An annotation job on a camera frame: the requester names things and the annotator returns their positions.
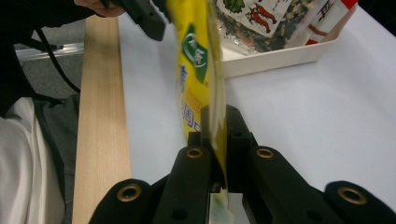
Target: metal bolt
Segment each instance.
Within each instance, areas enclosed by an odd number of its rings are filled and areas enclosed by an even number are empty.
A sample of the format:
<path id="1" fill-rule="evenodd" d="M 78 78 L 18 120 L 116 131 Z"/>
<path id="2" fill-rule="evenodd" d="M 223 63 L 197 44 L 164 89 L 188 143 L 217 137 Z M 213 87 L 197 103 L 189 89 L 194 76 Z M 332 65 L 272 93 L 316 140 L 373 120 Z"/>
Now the metal bolt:
<path id="1" fill-rule="evenodd" d="M 274 152 L 267 148 L 257 149 L 256 154 L 264 159 L 271 159 L 274 157 Z"/>
<path id="2" fill-rule="evenodd" d="M 128 203 L 138 198 L 141 193 L 142 189 L 138 185 L 129 184 L 119 190 L 117 198 L 124 203 Z"/>
<path id="3" fill-rule="evenodd" d="M 349 187 L 341 187 L 337 190 L 337 193 L 341 196 L 341 198 L 349 203 L 354 203 L 357 205 L 367 203 L 367 198 L 355 189 Z"/>
<path id="4" fill-rule="evenodd" d="M 204 155 L 204 152 L 199 148 L 192 148 L 187 150 L 186 155 L 190 158 L 196 159 Z"/>

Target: wooden board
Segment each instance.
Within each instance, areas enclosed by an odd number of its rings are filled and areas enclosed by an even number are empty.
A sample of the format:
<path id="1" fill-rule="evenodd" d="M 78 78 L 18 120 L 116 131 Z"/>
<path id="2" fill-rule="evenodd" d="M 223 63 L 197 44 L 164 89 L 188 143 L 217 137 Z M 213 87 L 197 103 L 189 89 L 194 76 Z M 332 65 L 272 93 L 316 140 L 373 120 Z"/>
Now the wooden board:
<path id="1" fill-rule="evenodd" d="M 86 21 L 73 223 L 88 223 L 107 191 L 131 177 L 118 19 Z"/>

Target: white table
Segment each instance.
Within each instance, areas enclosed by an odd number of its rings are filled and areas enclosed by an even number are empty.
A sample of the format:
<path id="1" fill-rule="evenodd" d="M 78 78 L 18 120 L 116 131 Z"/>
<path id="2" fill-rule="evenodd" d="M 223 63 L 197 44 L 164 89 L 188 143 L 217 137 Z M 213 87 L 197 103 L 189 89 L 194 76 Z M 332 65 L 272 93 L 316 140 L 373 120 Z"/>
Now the white table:
<path id="1" fill-rule="evenodd" d="M 120 47 L 132 176 L 152 184 L 184 146 L 176 40 L 168 26 L 152 41 L 124 15 Z M 358 8 L 318 62 L 229 78 L 227 103 L 313 187 L 347 180 L 396 210 L 395 71 L 395 37 Z"/>

